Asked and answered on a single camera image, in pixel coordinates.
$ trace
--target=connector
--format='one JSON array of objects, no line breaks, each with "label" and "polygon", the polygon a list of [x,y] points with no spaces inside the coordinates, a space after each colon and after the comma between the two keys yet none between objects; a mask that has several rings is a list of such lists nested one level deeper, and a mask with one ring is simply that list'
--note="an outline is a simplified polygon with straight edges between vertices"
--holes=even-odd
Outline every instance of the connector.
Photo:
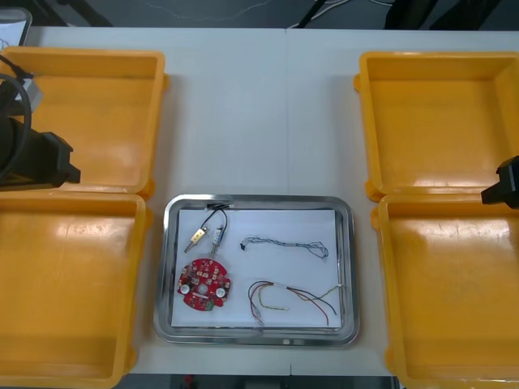
[{"label": "connector", "polygon": [[202,227],[201,229],[198,229],[198,231],[196,231],[195,234],[191,237],[191,242],[189,243],[189,245],[187,245],[186,249],[184,250],[184,253],[195,247],[207,231],[207,227]]}]

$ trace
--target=tray rim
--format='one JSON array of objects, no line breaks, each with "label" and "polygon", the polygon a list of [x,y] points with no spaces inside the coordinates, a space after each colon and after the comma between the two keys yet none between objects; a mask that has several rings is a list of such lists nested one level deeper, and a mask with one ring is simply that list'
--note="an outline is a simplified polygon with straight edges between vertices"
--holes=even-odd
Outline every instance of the tray rim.
[{"label": "tray rim", "polygon": [[[194,332],[190,335],[184,336],[172,336],[167,333],[162,326],[163,321],[163,309],[161,308],[164,300],[168,298],[166,295],[169,294],[169,286],[165,283],[166,274],[166,253],[168,252],[168,236],[169,236],[169,214],[171,208],[176,204],[184,201],[203,201],[203,202],[300,202],[300,203],[311,203],[311,202],[322,202],[323,204],[336,204],[334,209],[336,212],[341,212],[343,215],[343,223],[340,226],[343,228],[345,225],[346,230],[342,231],[342,239],[348,243],[349,247],[349,258],[350,258],[350,285],[351,285],[351,301],[353,311],[353,328],[351,333],[344,339],[333,339],[333,340],[321,340],[312,339],[305,340],[299,336],[283,336],[283,337],[269,337],[264,336],[264,333],[268,333],[268,330],[255,328],[255,327],[226,327],[220,329],[221,334],[214,336],[204,335],[203,331],[215,331],[214,327],[180,327],[189,328]],[[157,334],[165,341],[170,343],[197,343],[197,344],[249,344],[249,345],[289,345],[289,346],[344,346],[355,340],[358,335],[360,319],[358,316],[358,286],[357,286],[357,267],[355,262],[355,247],[354,247],[354,222],[353,214],[350,206],[339,198],[336,197],[325,197],[325,196],[295,196],[295,195],[264,195],[264,194],[182,194],[171,199],[165,207],[164,213],[164,233],[162,241],[162,252],[161,262],[159,265],[158,279],[157,279],[157,295],[155,301],[155,310],[153,313],[153,323]],[[225,331],[234,330],[247,330],[245,336],[236,337],[231,336]],[[280,330],[279,328],[270,328],[269,330]],[[294,333],[297,328],[287,329],[288,331],[293,330]],[[312,328],[313,331],[318,332],[319,328]]]}]

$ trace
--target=white paper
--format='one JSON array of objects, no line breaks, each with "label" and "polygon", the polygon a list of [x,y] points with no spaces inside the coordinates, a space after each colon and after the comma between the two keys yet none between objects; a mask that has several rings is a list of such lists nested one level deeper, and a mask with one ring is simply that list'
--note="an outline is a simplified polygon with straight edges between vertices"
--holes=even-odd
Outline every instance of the white paper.
[{"label": "white paper", "polygon": [[[335,212],[333,210],[301,211],[226,211],[229,226],[216,261],[227,270],[231,290],[223,307],[215,306],[209,312],[193,310],[183,302],[183,296],[175,291],[173,327],[258,327],[251,316],[247,290],[258,280],[305,289],[320,296],[338,285]],[[190,237],[200,227],[209,212],[181,210],[179,216],[177,275],[191,261],[207,258],[212,247],[214,230],[223,225],[223,215],[218,212],[207,223],[207,236],[187,254],[184,249]],[[308,250],[298,247],[282,247],[268,243],[249,244],[245,251],[240,243],[245,237],[270,237],[283,242],[322,242],[328,249],[323,260]],[[266,327],[326,327],[326,318],[309,301],[302,301],[292,292],[280,288],[266,288],[264,304],[286,306],[288,311],[266,310],[255,298]],[[337,311],[320,301],[317,303],[329,317],[329,327],[341,326],[339,292],[334,290],[325,300]]]},{"label": "white paper", "polygon": [[0,24],[0,44],[2,49],[7,46],[18,46],[24,33],[26,22]]}]

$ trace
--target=black device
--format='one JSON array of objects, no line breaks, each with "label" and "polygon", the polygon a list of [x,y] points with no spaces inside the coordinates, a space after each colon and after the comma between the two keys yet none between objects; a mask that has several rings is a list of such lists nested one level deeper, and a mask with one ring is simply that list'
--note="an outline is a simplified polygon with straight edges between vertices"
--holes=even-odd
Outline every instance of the black device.
[{"label": "black device", "polygon": [[[72,147],[52,132],[31,128],[32,101],[40,92],[21,67],[0,54],[15,77],[0,73],[0,191],[59,187],[78,183],[80,171],[71,165]],[[20,122],[14,116],[23,116]]]},{"label": "black device", "polygon": [[519,209],[519,156],[503,162],[496,173],[500,181],[481,192],[483,204],[505,203]]}]

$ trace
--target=floor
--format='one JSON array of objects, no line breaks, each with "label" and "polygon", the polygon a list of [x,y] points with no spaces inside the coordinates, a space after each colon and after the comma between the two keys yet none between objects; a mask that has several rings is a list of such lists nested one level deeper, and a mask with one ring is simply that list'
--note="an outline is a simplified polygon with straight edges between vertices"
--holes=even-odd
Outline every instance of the floor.
[{"label": "floor", "polygon": [[[85,21],[69,6],[47,0],[64,20],[76,26]],[[88,0],[116,27],[287,28],[297,23],[314,0]],[[337,0],[328,0],[331,6]],[[390,3],[392,0],[375,0]],[[457,0],[439,0],[423,28]],[[307,28],[381,29],[389,7],[373,0],[349,0],[312,21]],[[519,2],[502,0],[483,30],[519,30]]]}]

